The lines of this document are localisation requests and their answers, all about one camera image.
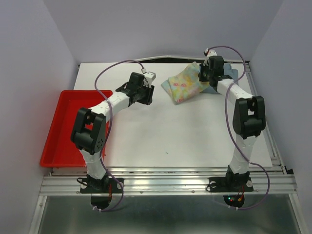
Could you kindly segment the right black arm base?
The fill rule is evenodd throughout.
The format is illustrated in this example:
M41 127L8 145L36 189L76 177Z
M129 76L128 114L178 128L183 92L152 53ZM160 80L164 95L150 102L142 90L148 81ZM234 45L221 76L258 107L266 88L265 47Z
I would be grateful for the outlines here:
M245 202L245 193L253 192L253 183L250 172L234 174L230 168L225 176L208 178L206 191L211 193L224 193L223 199L230 207L242 208Z

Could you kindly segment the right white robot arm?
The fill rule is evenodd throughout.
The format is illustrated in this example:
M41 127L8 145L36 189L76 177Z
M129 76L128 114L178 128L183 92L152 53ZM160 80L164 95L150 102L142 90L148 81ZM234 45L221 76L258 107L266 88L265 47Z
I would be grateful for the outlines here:
M264 98L244 91L225 75L222 56L207 55L198 77L225 97L226 124L235 149L224 184L227 189L236 190L242 180L248 180L254 144L266 127Z

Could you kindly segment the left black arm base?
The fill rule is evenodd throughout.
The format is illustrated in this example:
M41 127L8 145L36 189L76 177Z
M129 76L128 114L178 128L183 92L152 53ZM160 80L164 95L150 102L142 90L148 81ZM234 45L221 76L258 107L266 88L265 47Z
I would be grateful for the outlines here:
M80 193L91 195L90 203L93 210L99 212L112 211L121 200L115 205L112 203L113 195L122 195L121 186L113 179L105 175L103 179L94 179L87 175L86 177L78 177L77 183L80 184Z

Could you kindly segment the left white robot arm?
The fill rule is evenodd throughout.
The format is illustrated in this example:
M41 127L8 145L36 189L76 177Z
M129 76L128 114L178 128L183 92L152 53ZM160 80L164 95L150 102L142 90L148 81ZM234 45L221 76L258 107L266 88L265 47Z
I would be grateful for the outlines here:
M79 149L87 167L87 175L92 178L92 187L97 192L108 188L106 171L101 164L101 151L107 138L107 123L123 109L138 102L144 105L152 103L156 74L131 73L129 81L117 88L113 94L91 108L80 108L74 122L71 141Z

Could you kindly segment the aluminium frame rail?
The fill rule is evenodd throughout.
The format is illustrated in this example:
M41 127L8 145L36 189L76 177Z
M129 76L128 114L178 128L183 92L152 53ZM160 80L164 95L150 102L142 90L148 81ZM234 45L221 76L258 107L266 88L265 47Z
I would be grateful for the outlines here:
M209 195L205 190L209 178L224 176L225 167L113 167L110 172L124 179L124 194L139 195ZM268 176L259 168L251 168L253 194L295 194L297 184L294 175L285 174L278 166L267 169ZM76 179L85 175L84 169L53 169L43 178L41 196L80 195Z

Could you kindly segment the floral pastel skirt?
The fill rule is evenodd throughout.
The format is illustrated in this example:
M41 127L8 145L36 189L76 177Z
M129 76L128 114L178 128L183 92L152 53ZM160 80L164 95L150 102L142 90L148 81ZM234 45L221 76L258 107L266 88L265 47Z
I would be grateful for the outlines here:
M209 87L209 82L199 81L199 73L199 64L193 62L188 64L179 74L169 77L161 84L174 105L187 101Z

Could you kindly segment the red plastic tray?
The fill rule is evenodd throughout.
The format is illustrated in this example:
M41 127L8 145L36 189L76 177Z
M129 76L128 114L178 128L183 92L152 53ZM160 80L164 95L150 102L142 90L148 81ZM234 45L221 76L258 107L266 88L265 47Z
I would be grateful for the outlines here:
M71 141L71 133L80 108L91 108L104 101L96 90L64 90L61 92L40 166L46 168L84 167L83 156Z

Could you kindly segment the blue denim skirt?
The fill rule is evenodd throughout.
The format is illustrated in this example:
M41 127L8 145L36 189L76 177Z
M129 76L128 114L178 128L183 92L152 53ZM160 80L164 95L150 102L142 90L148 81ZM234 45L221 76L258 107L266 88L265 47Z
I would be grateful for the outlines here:
M231 64L225 63L224 64L224 75L229 75L234 81L238 80L238 70L233 69ZM205 90L203 90L201 93L206 93L206 94L217 94L217 91L209 86Z

